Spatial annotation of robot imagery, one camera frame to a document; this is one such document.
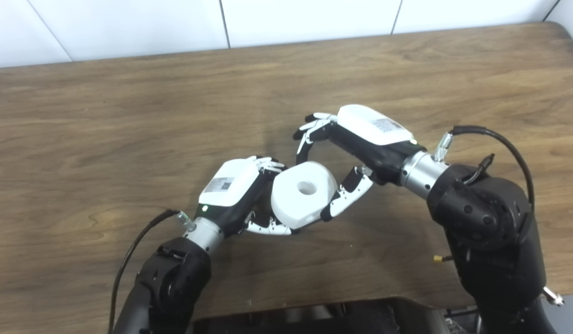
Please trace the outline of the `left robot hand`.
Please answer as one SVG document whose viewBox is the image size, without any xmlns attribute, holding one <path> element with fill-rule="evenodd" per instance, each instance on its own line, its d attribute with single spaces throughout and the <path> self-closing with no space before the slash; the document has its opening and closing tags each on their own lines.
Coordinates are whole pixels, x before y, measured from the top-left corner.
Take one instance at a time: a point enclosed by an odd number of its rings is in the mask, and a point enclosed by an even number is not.
<svg viewBox="0 0 573 334">
<path fill-rule="evenodd" d="M 199 195 L 195 218 L 206 218 L 227 239 L 244 230 L 270 235 L 296 235 L 273 213 L 254 211 L 268 184 L 288 167 L 272 157 L 250 156 L 225 161 Z"/>
</svg>

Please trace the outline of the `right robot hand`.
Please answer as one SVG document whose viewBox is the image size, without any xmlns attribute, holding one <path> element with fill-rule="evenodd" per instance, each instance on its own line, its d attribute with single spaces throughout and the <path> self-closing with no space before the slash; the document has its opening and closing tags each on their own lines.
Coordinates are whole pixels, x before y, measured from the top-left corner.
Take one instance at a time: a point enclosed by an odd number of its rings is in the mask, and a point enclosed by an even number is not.
<svg viewBox="0 0 573 334">
<path fill-rule="evenodd" d="M 400 186 L 405 163 L 425 151 L 405 127 L 362 104 L 342 106 L 335 115 L 310 114 L 292 137 L 299 141 L 298 165 L 308 161 L 311 148 L 319 141 L 330 141 L 361 161 L 352 167 L 320 212 L 324 222 L 343 213 L 374 184 Z"/>
</svg>

